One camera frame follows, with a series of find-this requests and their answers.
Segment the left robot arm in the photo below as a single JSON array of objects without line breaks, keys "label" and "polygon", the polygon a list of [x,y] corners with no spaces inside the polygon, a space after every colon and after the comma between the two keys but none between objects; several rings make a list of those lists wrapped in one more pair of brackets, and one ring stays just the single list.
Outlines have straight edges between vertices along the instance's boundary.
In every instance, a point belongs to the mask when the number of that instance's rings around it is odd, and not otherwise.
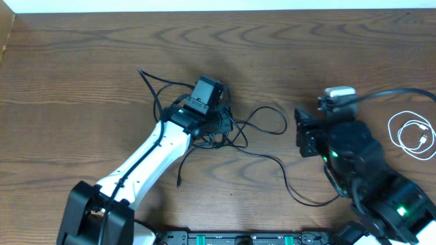
[{"label": "left robot arm", "polygon": [[70,192],[58,244],[154,244],[157,235],[135,211],[165,170],[204,137],[232,130],[229,89],[202,76],[189,95],[159,110],[149,138],[116,170],[95,185],[80,181]]}]

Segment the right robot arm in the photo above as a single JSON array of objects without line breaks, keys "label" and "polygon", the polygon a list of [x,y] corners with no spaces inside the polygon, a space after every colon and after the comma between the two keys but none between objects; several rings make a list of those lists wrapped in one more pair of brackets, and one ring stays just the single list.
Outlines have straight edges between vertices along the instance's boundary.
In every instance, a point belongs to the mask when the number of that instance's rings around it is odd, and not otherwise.
[{"label": "right robot arm", "polygon": [[379,244],[432,244],[423,235],[435,223],[435,204],[414,182],[392,169],[382,145],[355,118],[317,120],[295,109],[297,139],[303,157],[321,156],[324,172],[340,197],[351,199],[359,222],[350,222],[330,238],[353,244],[373,236]]}]

